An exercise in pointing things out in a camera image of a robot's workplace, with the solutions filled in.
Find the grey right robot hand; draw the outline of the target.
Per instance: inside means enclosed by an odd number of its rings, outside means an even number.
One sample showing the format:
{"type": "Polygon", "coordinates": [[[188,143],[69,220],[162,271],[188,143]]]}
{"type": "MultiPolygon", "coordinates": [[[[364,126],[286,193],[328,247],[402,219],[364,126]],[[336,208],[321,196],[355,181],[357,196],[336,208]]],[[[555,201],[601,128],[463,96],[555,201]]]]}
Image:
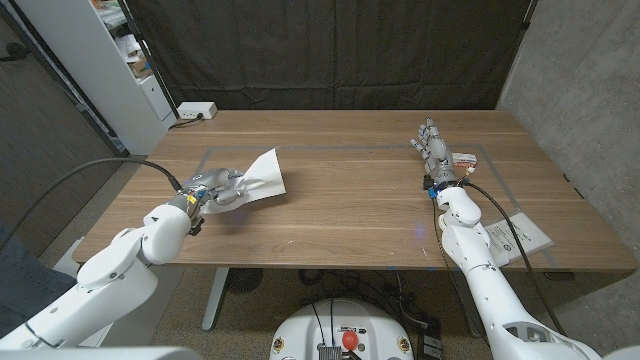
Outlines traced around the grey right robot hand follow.
{"type": "Polygon", "coordinates": [[[419,127],[418,136],[419,140],[411,139],[410,144],[423,158],[426,174],[433,181],[432,187],[442,190],[450,186],[456,180],[452,153],[431,118],[419,127]]]}

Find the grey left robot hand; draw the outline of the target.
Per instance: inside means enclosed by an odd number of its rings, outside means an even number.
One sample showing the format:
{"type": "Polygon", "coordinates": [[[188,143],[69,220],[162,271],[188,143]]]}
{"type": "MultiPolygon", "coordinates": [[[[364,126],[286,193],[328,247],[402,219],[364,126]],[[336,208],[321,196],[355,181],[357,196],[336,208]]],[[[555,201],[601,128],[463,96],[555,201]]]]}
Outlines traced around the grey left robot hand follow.
{"type": "Polygon", "coordinates": [[[167,204],[181,209],[191,219],[195,219],[210,201],[219,206],[227,206],[244,196],[246,190],[240,184],[241,176],[242,173],[235,168],[218,168],[199,173],[188,179],[167,204]]]}

